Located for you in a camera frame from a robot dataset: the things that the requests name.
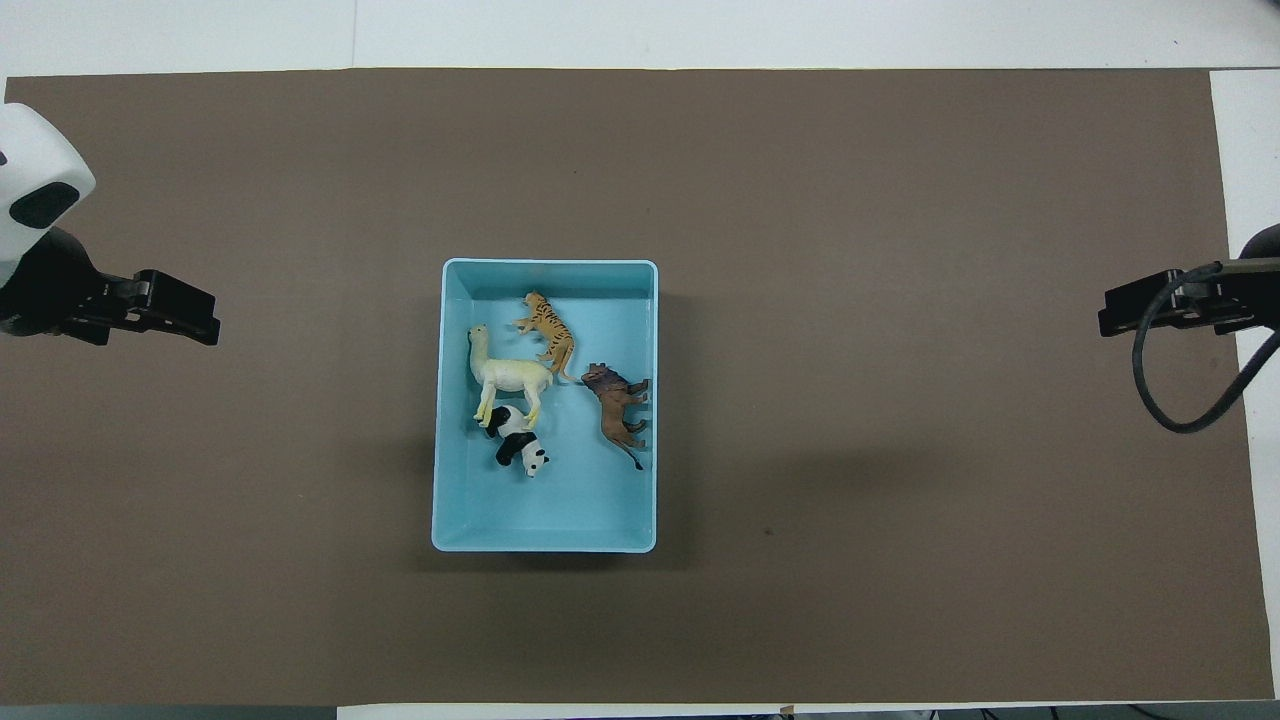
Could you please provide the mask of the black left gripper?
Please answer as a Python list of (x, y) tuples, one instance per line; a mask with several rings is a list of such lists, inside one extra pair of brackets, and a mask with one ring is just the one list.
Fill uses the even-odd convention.
[(0, 333), (68, 334), (104, 346), (111, 329), (141, 332), (143, 325), (143, 332), (218, 346), (221, 322), (211, 293), (155, 269), (137, 272), (134, 282), (143, 284), (134, 295), (140, 322), (128, 318), (132, 306), (120, 295), (131, 281), (100, 272), (77, 237), (51, 228), (0, 287)]

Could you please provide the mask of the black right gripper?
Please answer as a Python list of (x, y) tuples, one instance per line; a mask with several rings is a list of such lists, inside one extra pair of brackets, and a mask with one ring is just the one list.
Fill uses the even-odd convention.
[[(1107, 290), (1098, 310), (1100, 334), (1137, 332), (1153, 299), (1181, 275), (1184, 270), (1166, 269)], [(1210, 325), (1217, 334), (1256, 327), (1280, 331), (1280, 258), (1213, 261), (1188, 270), (1184, 281), (1190, 306), (1174, 300), (1162, 304), (1151, 329)]]

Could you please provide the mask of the cream llama toy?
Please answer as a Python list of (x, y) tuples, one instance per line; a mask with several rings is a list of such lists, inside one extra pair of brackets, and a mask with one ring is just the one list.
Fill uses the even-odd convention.
[(480, 400), (474, 411), (474, 420), (479, 424), (488, 424), (492, 420), (499, 391), (520, 392), (529, 405), (529, 413), (524, 419), (527, 427), (534, 429), (541, 415), (541, 393), (553, 383), (550, 370), (534, 360), (492, 357), (490, 334), (485, 324), (468, 328), (468, 368), (480, 386)]

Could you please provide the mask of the black white panda toy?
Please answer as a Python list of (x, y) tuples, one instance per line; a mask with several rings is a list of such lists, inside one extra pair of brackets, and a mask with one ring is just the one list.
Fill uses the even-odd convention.
[(513, 405), (500, 405), (492, 410), (488, 423), (483, 425), (490, 439), (500, 442), (495, 460), (503, 466), (511, 466), (520, 460), (524, 473), (534, 478), (550, 462), (550, 456), (532, 430), (526, 416)]

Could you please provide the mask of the orange striped tiger toy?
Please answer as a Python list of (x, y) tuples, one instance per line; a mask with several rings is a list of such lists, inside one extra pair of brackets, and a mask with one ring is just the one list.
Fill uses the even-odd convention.
[(545, 341), (547, 350), (536, 356), (536, 360), (550, 360), (549, 373), (563, 379), (579, 383), (580, 379), (567, 373), (570, 359), (573, 355), (576, 341), (550, 302), (539, 292), (529, 292), (524, 296), (524, 305), (529, 314), (512, 320), (512, 325), (520, 334), (536, 331)]

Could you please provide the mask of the brown lion toy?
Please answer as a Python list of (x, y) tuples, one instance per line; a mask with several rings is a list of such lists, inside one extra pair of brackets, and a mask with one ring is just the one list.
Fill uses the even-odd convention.
[(626, 419), (626, 410), (631, 405), (648, 402), (649, 379), (631, 383), (604, 363), (589, 363), (581, 382), (600, 404), (600, 432), (604, 438), (627, 454), (635, 469), (641, 471), (644, 466), (632, 450), (646, 447), (637, 434), (648, 428), (648, 419), (630, 421)]

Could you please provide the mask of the light blue storage box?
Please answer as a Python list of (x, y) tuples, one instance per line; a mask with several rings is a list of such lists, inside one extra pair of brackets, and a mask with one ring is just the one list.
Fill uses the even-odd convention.
[[(659, 284), (648, 260), (453, 258), (442, 270), (431, 542), (443, 552), (645, 553), (657, 542)], [(474, 420), (480, 386), (468, 368), (468, 328), (485, 324), (493, 357), (534, 359), (547, 348), (520, 334), (524, 296), (541, 293), (577, 347), (567, 373), (604, 363), (631, 383), (649, 379), (648, 419), (632, 452), (636, 470), (600, 432), (600, 404), (582, 383), (541, 395), (535, 433), (550, 456), (536, 477), (520, 460), (503, 468), (500, 446)]]

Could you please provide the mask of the brown table mat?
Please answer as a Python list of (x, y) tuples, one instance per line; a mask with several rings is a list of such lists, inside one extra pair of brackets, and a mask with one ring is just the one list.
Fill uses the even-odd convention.
[[(12, 79), (221, 341), (0, 340), (0, 705), (1253, 700), (1245, 419), (1106, 290), (1228, 255), (1202, 72)], [(429, 538), (442, 269), (660, 282), (640, 555)]]

